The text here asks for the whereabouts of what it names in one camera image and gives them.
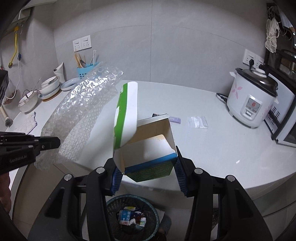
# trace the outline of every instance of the yellow hose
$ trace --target yellow hose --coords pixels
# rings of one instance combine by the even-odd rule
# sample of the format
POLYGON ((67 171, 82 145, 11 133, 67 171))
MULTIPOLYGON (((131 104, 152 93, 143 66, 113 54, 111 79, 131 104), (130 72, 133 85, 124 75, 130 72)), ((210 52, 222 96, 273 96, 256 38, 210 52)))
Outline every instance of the yellow hose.
POLYGON ((10 68, 10 69, 12 68, 12 61, 13 61, 15 55, 17 54, 17 32, 18 32, 18 26, 15 27, 14 31, 15 31, 15 52, 14 52, 12 58, 11 58, 10 63, 8 64, 8 68, 10 68))

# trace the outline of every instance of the kitchen counter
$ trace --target kitchen counter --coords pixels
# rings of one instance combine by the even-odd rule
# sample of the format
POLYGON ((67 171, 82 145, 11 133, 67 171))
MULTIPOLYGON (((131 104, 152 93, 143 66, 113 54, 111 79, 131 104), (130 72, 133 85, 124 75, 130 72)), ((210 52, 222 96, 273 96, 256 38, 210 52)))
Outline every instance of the kitchen counter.
MULTIPOLYGON (((118 90, 123 83, 126 81, 117 85, 118 90)), ((215 93, 152 82, 138 84, 138 119, 151 117, 153 113, 181 118, 181 124, 171 123, 171 128, 182 156, 192 159, 196 167, 213 176, 234 175, 253 199, 276 188, 296 172, 296 148, 272 141, 264 122, 256 129, 242 125, 229 115, 226 105, 216 98, 215 93), (189 127, 188 118, 192 116, 205 116, 209 129, 189 127)), ((38 125, 31 134, 41 134, 42 127, 66 94, 62 92, 53 100, 37 106, 34 111, 38 125)), ((118 96, 107 103, 99 115, 77 161, 80 168, 91 171, 112 157, 117 100, 118 96)), ((24 117, 20 113, 10 130, 13 131, 24 117)), ((73 164, 65 166, 79 175, 77 169, 71 170, 73 164)), ((18 169, 15 179, 12 173, 10 175, 15 193, 24 170, 25 167, 18 169)), ((167 177, 140 183, 124 176, 123 184, 180 192, 174 171, 167 177)))

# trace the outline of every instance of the cardboard box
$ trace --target cardboard box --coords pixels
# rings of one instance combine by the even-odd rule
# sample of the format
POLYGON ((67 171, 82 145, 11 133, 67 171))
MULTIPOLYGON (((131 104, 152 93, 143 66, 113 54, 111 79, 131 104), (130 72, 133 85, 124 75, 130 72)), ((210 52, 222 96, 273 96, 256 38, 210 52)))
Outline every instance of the cardboard box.
POLYGON ((167 114, 138 118, 138 84, 124 84, 114 121, 113 159, 136 182, 168 176, 177 159, 167 114))

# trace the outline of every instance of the wooden coaster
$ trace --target wooden coaster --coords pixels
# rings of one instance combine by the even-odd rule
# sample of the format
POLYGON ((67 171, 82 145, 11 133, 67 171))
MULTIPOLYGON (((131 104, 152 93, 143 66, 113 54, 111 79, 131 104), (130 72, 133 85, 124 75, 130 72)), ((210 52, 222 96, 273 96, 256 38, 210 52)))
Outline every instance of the wooden coaster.
POLYGON ((62 92, 62 90, 59 89, 59 91, 58 91, 55 95, 53 95, 52 97, 50 97, 50 98, 48 98, 48 99, 42 100, 42 101, 43 101, 43 102, 49 101, 49 100, 53 99, 54 97, 56 97, 56 96, 57 96, 59 93, 61 93, 61 92, 62 92))

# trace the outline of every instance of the dish rag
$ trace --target dish rag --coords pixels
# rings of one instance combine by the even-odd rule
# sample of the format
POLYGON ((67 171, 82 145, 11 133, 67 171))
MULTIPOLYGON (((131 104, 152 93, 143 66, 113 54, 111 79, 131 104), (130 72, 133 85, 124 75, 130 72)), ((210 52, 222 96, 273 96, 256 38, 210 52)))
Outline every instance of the dish rag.
POLYGON ((28 135, 37 126, 35 116, 36 112, 29 114, 26 120, 17 128, 15 128, 12 132, 22 132, 28 135))

